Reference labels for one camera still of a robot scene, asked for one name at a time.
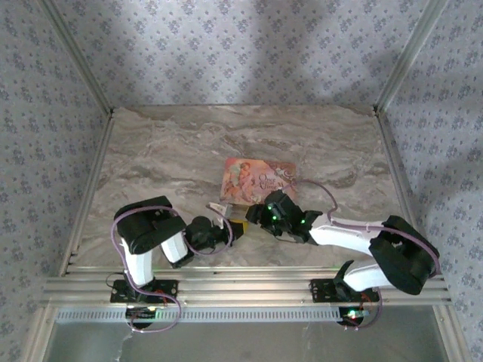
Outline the pink storybook tin box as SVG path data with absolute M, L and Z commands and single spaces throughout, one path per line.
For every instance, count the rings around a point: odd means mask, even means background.
M 222 178 L 220 200 L 228 204 L 263 203 L 271 192 L 282 189 L 295 200 L 293 185 L 296 165 L 283 161 L 227 158 Z

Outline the wide aluminium front beam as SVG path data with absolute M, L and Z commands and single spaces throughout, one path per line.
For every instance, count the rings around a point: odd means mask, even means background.
M 450 305 L 449 292 L 437 283 L 418 296 L 393 287 L 380 289 L 385 305 Z M 110 289 L 104 281 L 54 278 L 47 282 L 42 299 L 57 304 L 108 303 Z M 293 306 L 312 302 L 308 281 L 180 281 L 177 299 L 185 306 Z

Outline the controller board with green light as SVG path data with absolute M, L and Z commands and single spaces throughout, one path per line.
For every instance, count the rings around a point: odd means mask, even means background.
M 339 307 L 341 319 L 337 322 L 346 329 L 359 330 L 364 319 L 370 314 L 363 307 Z
M 154 308 L 133 307 L 125 311 L 125 319 L 129 327 L 137 330 L 145 330 L 150 327 L 156 316 Z

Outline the grey metal panel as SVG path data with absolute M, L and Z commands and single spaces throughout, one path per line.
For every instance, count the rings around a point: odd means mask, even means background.
M 449 362 L 432 328 L 345 330 L 325 323 L 58 324 L 42 362 Z

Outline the narrow aluminium table edge rail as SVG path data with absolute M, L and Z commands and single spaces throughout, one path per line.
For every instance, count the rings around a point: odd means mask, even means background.
M 111 273 L 120 272 L 117 268 L 71 266 L 63 277 L 66 281 L 104 281 Z M 177 279 L 186 281 L 211 280 L 310 280 L 332 278 L 338 268 L 323 267 L 183 267 L 154 268 L 158 279 Z

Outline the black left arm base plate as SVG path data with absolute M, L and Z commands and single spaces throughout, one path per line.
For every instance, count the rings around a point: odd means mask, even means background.
M 172 297 L 177 296 L 178 281 L 176 280 L 157 280 L 154 279 L 141 289 L 148 292 L 167 294 Z M 127 280 L 115 280 L 112 285 L 112 292 L 110 295 L 111 303 L 120 302 L 145 302 L 153 304 L 173 303 L 172 300 L 161 296 L 147 296 L 139 293 L 132 288 Z

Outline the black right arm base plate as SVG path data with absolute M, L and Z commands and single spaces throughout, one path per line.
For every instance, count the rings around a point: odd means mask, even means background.
M 343 281 L 334 279 L 312 279 L 309 291 L 313 302 L 379 302 L 378 292 L 371 288 L 355 291 Z

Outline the aluminium side rail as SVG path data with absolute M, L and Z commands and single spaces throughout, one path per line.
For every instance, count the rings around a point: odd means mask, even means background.
M 427 240 L 421 227 L 416 225 L 410 200 L 411 187 L 386 114 L 377 106 L 373 107 L 373 114 L 403 215 L 391 216 L 383 222 L 383 230 L 371 241 L 370 251 L 388 277 L 408 276 L 411 280 L 434 278 L 441 274 L 439 252 Z
M 92 164 L 87 185 L 82 195 L 81 203 L 78 212 L 75 216 L 74 223 L 72 225 L 72 230 L 69 234 L 68 244 L 66 251 L 63 254 L 62 262 L 58 271 L 59 277 L 64 277 L 68 272 L 69 262 L 72 256 L 75 256 L 78 252 L 78 246 L 82 237 L 82 230 L 84 228 L 85 222 L 88 218 L 89 210 L 91 209 L 91 203 L 94 198 L 94 193 L 96 191 L 97 183 L 100 177 L 100 171 L 103 165 L 103 160 L 109 145 L 109 139 L 112 133 L 112 127 L 114 122 L 112 120 L 114 109 L 110 109 L 107 115 L 106 123 L 103 127 L 101 133 L 101 138 L 94 155 L 94 163 Z

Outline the aluminium frame leg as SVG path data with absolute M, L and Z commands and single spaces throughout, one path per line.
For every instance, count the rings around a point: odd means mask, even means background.
M 433 307 L 438 329 L 450 362 L 472 362 L 472 356 L 452 305 Z
M 27 336 L 23 362 L 43 362 L 57 313 L 58 308 L 50 305 L 40 308 L 35 313 Z

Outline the aluminium corner post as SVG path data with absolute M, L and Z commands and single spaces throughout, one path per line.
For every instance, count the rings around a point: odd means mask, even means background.
M 428 0 L 374 104 L 377 115 L 385 112 L 408 75 L 450 0 Z
M 104 92 L 95 78 L 93 72 L 88 65 L 87 59 L 83 55 L 80 46 L 77 44 L 67 22 L 63 19 L 54 0 L 36 0 L 39 7 L 45 14 L 48 22 L 53 27 L 54 32 L 66 49 L 74 66 L 77 68 L 79 75 L 88 90 L 91 92 L 95 103 L 106 114 L 110 115 L 112 107 L 109 104 Z

